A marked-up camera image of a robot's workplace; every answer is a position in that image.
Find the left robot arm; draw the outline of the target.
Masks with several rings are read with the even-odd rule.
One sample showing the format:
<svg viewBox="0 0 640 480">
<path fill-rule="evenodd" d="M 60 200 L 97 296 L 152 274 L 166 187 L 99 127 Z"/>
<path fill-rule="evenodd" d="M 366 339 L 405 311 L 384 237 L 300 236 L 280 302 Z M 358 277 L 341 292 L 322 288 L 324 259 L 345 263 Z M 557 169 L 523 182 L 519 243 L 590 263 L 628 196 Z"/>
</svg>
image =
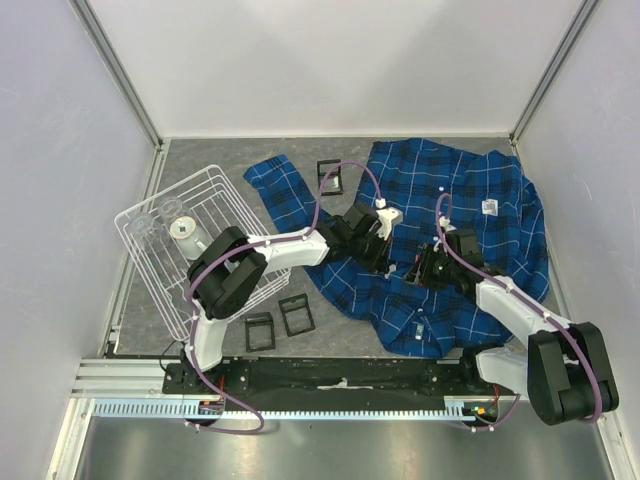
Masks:
<svg viewBox="0 0 640 480">
<path fill-rule="evenodd" d="M 198 393 L 216 388 L 227 326 L 248 308 L 264 276 L 343 259 L 385 273 L 393 229 L 402 220 L 400 210 L 377 200 L 373 207 L 358 202 L 342 215 L 316 220 L 295 232 L 255 236 L 235 226 L 223 230 L 188 270 L 195 324 L 186 347 L 191 363 L 185 382 Z"/>
</svg>

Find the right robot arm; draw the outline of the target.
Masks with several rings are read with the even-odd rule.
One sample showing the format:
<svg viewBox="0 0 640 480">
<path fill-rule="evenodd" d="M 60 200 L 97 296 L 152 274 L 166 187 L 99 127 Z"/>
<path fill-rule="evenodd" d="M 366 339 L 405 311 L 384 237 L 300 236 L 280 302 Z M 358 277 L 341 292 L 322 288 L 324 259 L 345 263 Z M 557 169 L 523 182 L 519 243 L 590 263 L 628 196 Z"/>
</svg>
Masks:
<svg viewBox="0 0 640 480">
<path fill-rule="evenodd" d="M 505 387 L 527 399 L 547 425 L 596 421 L 619 407 L 600 329 L 555 315 L 486 263 L 474 230 L 450 230 L 436 244 L 424 245 L 405 278 L 431 290 L 454 288 L 525 347 L 518 352 L 489 345 L 468 352 L 469 362 L 457 371 L 465 391 Z"/>
</svg>

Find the light blue round brooch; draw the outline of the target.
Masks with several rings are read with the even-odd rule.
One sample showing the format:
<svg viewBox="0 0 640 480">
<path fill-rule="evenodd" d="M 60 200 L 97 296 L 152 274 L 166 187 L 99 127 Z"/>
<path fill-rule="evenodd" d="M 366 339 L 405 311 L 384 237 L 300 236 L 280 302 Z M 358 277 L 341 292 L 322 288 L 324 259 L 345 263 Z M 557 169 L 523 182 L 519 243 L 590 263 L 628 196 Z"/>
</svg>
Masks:
<svg viewBox="0 0 640 480">
<path fill-rule="evenodd" d="M 389 277 L 390 277 L 390 276 L 391 276 L 395 271 L 396 271 L 396 265 L 395 265 L 395 264 L 391 264 L 391 265 L 388 267 L 388 270 L 387 270 L 387 272 L 386 272 L 386 274 L 385 274 L 385 277 L 386 277 L 386 278 L 389 278 Z"/>
</svg>

